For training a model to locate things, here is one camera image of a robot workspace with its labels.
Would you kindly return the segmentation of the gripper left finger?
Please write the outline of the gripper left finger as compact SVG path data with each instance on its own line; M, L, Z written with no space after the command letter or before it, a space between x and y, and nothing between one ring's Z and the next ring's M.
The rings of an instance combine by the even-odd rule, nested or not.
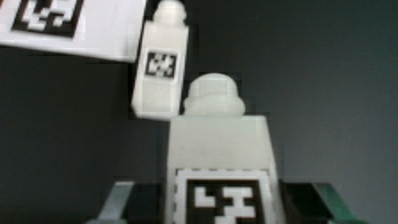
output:
M127 224L127 221L122 218L122 213L125 210L132 185L132 181L118 181L113 183L99 215L84 222L84 224Z

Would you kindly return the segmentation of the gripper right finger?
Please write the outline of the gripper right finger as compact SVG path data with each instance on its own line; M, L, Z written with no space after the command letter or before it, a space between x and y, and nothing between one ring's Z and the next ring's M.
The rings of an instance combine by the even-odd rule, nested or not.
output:
M353 215L333 186L328 183L315 183L314 190L319 195L326 210L330 212L326 224L369 224Z

